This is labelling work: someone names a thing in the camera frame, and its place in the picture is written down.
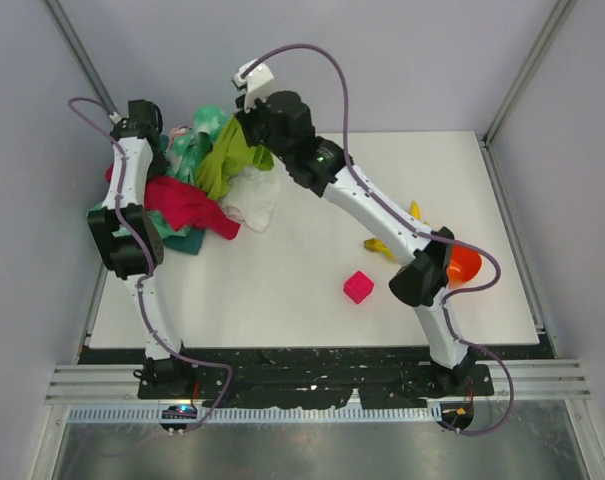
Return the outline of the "lime green cloth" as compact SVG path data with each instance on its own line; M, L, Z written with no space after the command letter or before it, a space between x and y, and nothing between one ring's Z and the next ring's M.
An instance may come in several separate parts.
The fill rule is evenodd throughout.
M195 186L209 199L219 200L228 193L231 179L247 167L270 171L274 160L267 148L246 143L240 122L232 116L196 169Z

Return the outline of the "red cloth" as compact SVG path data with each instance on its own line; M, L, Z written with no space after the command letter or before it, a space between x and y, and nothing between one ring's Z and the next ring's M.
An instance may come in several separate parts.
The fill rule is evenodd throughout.
M139 245L184 236L190 229L211 229L232 240L240 229L240 224L229 219L202 190L169 176L156 177L147 184L143 206L118 211L95 208L88 212L87 223L97 242L107 235L118 239L128 236Z

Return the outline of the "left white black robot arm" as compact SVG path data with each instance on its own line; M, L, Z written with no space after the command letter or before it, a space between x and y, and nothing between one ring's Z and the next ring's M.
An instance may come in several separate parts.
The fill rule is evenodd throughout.
M151 101L132 100L126 117L113 113L111 120L111 179L101 205L88 213L88 226L105 267L126 286L144 325L144 359L134 371L138 396L184 397L195 381L194 370L178 357L184 352L183 341L155 276L164 260L164 245L144 207L148 181L169 165L161 149L161 112Z

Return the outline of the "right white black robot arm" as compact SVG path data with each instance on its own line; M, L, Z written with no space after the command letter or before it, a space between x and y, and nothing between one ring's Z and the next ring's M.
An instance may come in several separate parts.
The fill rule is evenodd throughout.
M391 251L400 269L389 281L394 297L414 309L429 345L434 389L444 396L466 387L477 356L456 339L445 310L453 233L438 231L379 192L337 143L317 135L310 108L292 91L247 105L236 98L235 118L250 146L263 146L299 186L351 215Z

